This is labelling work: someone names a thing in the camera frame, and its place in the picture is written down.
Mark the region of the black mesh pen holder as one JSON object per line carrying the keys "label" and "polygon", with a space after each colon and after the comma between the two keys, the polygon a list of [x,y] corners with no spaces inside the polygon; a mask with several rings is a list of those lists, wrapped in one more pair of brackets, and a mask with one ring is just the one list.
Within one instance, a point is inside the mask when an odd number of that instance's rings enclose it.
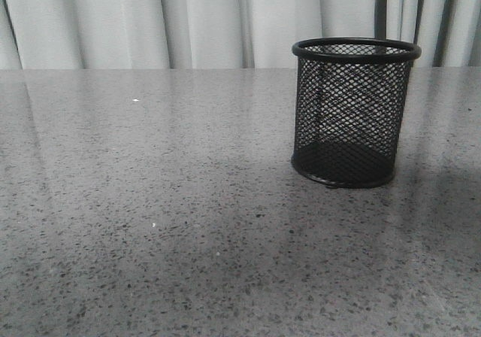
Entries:
{"label": "black mesh pen holder", "polygon": [[315,38],[298,60],[291,163],[333,188],[373,188],[395,176],[407,87],[422,50],[406,41]]}

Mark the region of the white pleated curtain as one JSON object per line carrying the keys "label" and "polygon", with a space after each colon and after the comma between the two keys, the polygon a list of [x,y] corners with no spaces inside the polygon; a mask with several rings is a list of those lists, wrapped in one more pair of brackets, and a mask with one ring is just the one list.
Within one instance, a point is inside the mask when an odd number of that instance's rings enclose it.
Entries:
{"label": "white pleated curtain", "polygon": [[421,47],[480,64],[480,0],[1,0],[3,69],[290,68],[309,38]]}

